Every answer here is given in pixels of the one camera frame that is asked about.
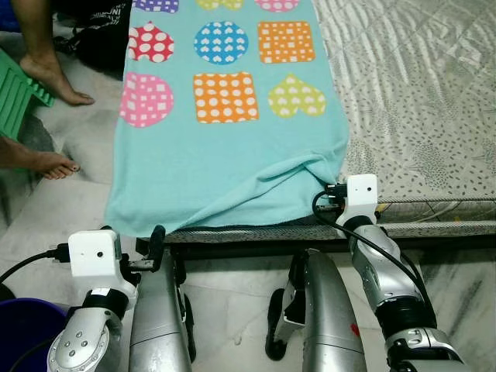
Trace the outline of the grey quilted mattress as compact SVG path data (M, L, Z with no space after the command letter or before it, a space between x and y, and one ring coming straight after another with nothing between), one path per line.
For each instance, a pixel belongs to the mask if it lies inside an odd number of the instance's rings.
M318 18L351 142L394 238L496 231L496 39L490 0L301 0Z

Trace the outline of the green plastic stool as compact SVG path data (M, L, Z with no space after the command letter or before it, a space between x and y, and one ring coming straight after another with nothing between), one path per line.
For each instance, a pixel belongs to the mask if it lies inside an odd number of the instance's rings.
M17 140L25 116L34 106L52 106L54 97L28 77L20 64L0 47L0 134Z

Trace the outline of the silver right robot leg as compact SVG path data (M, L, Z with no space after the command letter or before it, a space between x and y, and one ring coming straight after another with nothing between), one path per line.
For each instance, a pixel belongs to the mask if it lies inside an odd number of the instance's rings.
M263 345L267 357L281 360L298 330L304 343L302 372L367 372L343 277L333 259L318 250L295 254L288 282L270 296Z

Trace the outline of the seated person in grey shorts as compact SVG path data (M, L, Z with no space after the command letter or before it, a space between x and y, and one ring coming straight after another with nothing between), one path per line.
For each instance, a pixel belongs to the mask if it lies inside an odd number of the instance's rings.
M50 0L10 0L26 53L19 60L28 77L50 89L71 106L89 105L95 100L72 88L57 59L53 43L53 14ZM0 136L0 169L28 169L44 178L65 178L79 171L79 166L61 153L35 151Z

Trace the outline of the purple plastic bin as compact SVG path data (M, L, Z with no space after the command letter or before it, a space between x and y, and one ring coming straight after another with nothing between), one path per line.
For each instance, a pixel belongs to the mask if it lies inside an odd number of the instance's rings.
M65 327L67 309L38 298L0 301L0 372L8 372L22 355L38 347L15 372L47 372L47 347Z

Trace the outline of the black bag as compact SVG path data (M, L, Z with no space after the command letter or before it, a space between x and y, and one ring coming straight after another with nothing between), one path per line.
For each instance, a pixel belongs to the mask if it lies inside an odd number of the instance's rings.
M133 0L52 0L59 18L74 22L72 36L56 36L57 52L121 81Z

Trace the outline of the silver robot leg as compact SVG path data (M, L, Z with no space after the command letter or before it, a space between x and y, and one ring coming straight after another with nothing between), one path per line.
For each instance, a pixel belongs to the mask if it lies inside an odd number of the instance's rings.
M295 254L288 282L270 296L263 345L267 357L281 360L298 330L304 343L302 372L367 372L343 277L333 259L318 250Z
M128 372L194 372L194 319L188 298L177 283L177 273L176 260L166 249L159 270L141 275Z

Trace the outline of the silver left robot leg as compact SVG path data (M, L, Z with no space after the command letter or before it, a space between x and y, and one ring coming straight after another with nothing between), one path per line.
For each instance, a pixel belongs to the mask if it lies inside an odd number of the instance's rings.
M176 260L166 249L159 270L141 275L128 372L194 372L194 319L188 298L177 283L177 273Z

